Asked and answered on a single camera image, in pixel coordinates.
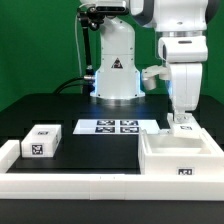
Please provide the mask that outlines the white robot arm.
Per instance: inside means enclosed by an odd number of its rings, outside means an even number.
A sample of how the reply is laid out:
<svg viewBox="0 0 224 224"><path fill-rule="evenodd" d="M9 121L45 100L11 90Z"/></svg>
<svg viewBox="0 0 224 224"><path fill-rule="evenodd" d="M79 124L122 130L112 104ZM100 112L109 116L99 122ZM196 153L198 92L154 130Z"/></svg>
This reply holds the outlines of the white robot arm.
<svg viewBox="0 0 224 224"><path fill-rule="evenodd" d="M83 30L100 32L101 64L91 96L132 100L162 79L171 118L185 123L198 105L206 30L221 0L80 0Z"/></svg>

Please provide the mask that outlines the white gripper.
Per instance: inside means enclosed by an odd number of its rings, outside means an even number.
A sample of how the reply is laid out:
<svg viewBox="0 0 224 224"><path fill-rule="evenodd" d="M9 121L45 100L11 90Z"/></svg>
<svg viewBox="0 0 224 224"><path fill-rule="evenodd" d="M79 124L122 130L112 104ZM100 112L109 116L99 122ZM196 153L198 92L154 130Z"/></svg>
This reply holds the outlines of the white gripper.
<svg viewBox="0 0 224 224"><path fill-rule="evenodd" d="M185 112L194 111L198 105L201 80L201 63L170 64L171 80L169 96L172 101L177 122L186 120Z"/></svg>

